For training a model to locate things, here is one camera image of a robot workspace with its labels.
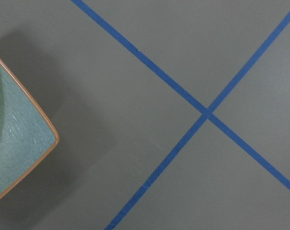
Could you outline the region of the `square blue-green ceramic plate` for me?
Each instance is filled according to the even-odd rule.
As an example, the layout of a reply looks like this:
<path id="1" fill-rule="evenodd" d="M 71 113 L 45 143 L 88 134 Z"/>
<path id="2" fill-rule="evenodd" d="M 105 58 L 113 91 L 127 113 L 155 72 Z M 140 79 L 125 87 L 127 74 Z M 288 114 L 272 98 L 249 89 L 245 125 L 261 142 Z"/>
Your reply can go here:
<path id="1" fill-rule="evenodd" d="M 58 142 L 50 119 L 0 58 L 0 200 Z"/>

